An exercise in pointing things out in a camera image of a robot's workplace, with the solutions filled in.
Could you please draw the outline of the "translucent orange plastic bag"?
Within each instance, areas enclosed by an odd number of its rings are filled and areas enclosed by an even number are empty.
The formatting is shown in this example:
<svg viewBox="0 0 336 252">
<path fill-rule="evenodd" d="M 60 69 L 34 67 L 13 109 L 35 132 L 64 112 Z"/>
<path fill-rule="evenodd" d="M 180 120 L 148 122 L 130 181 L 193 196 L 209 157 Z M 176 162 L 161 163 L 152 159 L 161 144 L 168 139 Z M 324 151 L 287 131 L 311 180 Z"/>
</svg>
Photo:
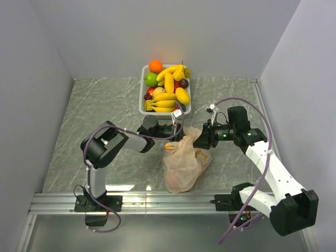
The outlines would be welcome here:
<svg viewBox="0 0 336 252">
<path fill-rule="evenodd" d="M 212 161 L 209 150 L 193 147 L 201 130 L 190 127 L 184 133 L 180 141 L 165 145 L 162 159 L 165 185 L 174 194 L 189 191 Z"/>
</svg>

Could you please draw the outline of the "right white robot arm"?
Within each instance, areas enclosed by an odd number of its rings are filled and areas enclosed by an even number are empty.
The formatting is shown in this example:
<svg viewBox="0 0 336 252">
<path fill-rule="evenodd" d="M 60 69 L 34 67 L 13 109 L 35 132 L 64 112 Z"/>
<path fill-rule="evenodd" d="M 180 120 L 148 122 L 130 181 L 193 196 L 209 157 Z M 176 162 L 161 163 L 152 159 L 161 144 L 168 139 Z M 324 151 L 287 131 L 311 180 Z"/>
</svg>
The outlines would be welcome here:
<svg viewBox="0 0 336 252">
<path fill-rule="evenodd" d="M 246 109 L 242 106 L 228 108 L 226 124 L 216 121 L 219 110 L 215 105 L 206 110 L 212 117 L 204 123 L 194 147 L 209 150 L 220 141 L 232 141 L 255 164 L 272 191 L 269 195 L 248 182 L 236 185 L 230 200 L 215 196 L 213 202 L 217 210 L 251 207 L 267 216 L 280 236 L 313 226 L 319 202 L 316 192 L 306 190 L 293 178 L 270 148 L 270 138 L 260 129 L 251 128 Z"/>
</svg>

